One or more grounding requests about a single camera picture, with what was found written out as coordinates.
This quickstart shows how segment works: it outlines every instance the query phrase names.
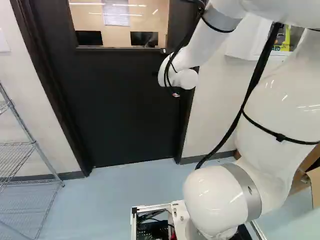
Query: door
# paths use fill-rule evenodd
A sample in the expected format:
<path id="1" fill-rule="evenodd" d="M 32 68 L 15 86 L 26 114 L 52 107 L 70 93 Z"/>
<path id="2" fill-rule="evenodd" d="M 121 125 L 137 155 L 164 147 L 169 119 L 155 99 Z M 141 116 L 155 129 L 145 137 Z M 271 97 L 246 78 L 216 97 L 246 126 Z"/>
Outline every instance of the door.
<path id="1" fill-rule="evenodd" d="M 164 2 L 168 16 L 159 17 L 162 29 L 144 31 L 151 20 L 140 18 L 159 14 L 166 8 L 161 6 Z M 148 6 L 155 3 L 160 7 L 150 13 Z M 171 97 L 159 87 L 157 72 L 166 57 L 163 49 L 168 53 L 184 37 L 195 18 L 195 6 L 181 0 L 28 0 L 28 4 L 88 161 L 105 167 L 179 158 L 190 111 L 183 106 L 192 91 L 185 91 L 181 100 Z M 133 21 L 138 28 L 133 29 Z"/>

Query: ceiling light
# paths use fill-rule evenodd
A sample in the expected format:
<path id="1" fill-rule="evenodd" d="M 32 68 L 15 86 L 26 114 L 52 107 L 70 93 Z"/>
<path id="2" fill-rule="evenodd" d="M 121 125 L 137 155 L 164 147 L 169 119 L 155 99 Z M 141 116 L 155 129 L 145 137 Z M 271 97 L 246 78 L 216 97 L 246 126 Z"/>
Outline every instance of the ceiling light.
<path id="1" fill-rule="evenodd" d="M 146 7 L 147 5 L 137 5 L 137 4 L 112 4 L 113 6 L 123 6 L 123 7 Z"/>
<path id="2" fill-rule="evenodd" d="M 94 14 L 94 15 L 102 15 L 100 12 L 89 12 L 89 14 Z M 142 17 L 141 14 L 126 14 L 126 13 L 105 13 L 104 15 L 109 15 L 109 16 L 135 16 L 135 17 Z"/>
<path id="3" fill-rule="evenodd" d="M 106 5 L 102 2 L 69 2 L 69 5 Z"/>

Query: glass panel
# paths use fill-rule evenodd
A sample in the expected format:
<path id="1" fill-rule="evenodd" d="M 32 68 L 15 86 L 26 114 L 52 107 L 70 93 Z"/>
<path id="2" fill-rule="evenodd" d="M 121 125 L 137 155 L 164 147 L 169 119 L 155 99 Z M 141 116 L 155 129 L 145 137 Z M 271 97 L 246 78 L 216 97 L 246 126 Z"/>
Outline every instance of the glass panel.
<path id="1" fill-rule="evenodd" d="M 69 0 L 79 46 L 166 48 L 170 0 Z"/>

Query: black door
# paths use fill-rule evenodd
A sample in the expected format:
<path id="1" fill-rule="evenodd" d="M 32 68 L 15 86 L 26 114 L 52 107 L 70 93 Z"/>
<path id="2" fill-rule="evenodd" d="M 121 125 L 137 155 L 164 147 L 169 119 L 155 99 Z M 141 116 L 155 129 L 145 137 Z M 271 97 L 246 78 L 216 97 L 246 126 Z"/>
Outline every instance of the black door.
<path id="1" fill-rule="evenodd" d="M 67 0 L 28 3 L 88 161 L 104 167 L 177 155 L 190 98 L 176 100 L 159 87 L 166 55 L 156 48 L 79 47 Z M 171 0 L 169 9 L 167 53 L 196 12 L 181 0 Z"/>

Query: blue floor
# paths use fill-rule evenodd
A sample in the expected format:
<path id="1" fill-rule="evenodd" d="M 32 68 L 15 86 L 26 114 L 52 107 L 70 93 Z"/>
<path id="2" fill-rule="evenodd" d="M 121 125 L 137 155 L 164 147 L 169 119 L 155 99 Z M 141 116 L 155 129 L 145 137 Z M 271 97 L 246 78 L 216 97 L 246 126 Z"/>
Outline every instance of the blue floor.
<path id="1" fill-rule="evenodd" d="M 65 181 L 39 239 L 129 240 L 131 207 L 183 199 L 183 183 L 195 166 L 162 159 L 96 168 L 88 178 Z"/>
<path id="2" fill-rule="evenodd" d="M 220 165 L 234 158 L 209 161 Z M 172 159 L 94 169 L 88 178 L 65 181 L 40 240 L 130 240 L 131 207 L 183 199 L 182 186 L 196 164 Z M 311 190 L 290 196 L 281 209 L 257 220 L 268 240 L 320 239 L 320 208 L 312 210 Z M 253 240 L 257 236 L 249 229 Z"/>

